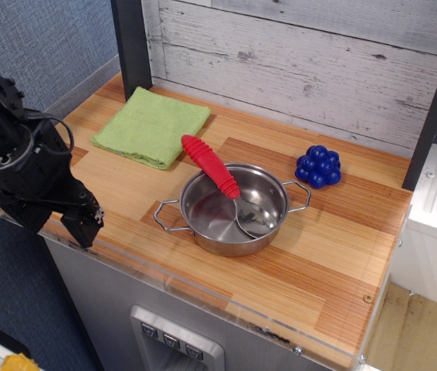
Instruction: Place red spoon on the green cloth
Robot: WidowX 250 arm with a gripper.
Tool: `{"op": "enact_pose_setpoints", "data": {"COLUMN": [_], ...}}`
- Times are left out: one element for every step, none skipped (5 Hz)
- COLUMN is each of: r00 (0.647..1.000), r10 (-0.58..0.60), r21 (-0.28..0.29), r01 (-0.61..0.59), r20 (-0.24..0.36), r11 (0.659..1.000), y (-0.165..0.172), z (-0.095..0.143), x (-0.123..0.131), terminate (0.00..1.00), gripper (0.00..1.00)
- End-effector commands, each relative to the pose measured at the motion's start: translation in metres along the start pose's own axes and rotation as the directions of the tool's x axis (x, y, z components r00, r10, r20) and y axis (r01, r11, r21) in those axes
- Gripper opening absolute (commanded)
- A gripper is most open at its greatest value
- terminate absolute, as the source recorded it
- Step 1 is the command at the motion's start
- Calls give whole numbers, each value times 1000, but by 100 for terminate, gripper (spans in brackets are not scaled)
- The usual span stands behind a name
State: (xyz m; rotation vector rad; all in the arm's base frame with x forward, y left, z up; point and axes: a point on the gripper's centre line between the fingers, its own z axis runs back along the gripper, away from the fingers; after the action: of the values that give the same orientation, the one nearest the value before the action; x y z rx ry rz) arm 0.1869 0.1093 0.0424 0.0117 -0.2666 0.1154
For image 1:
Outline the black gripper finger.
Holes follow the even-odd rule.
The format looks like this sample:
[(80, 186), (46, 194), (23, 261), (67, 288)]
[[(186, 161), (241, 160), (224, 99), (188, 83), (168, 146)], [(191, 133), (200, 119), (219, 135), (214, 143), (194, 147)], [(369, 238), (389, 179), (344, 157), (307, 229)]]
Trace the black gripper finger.
[(104, 227), (104, 215), (100, 205), (88, 204), (65, 212), (61, 223), (82, 248), (88, 248), (93, 246), (97, 234)]

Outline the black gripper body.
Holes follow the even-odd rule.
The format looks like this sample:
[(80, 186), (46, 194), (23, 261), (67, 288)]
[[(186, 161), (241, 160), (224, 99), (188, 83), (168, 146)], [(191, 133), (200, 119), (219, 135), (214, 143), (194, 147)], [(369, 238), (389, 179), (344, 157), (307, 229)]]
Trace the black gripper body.
[(65, 143), (56, 119), (6, 123), (0, 119), (0, 207), (39, 232), (54, 212), (96, 204), (70, 171), (73, 143)]

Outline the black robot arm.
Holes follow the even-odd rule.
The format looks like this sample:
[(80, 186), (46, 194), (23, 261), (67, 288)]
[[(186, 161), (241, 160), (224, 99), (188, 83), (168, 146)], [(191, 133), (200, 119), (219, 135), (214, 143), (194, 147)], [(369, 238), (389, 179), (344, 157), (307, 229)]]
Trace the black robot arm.
[(71, 172), (73, 136), (64, 141), (56, 129), (63, 121), (25, 108), (23, 97), (0, 76), (0, 208), (33, 233), (58, 213), (74, 240), (91, 247), (103, 210)]

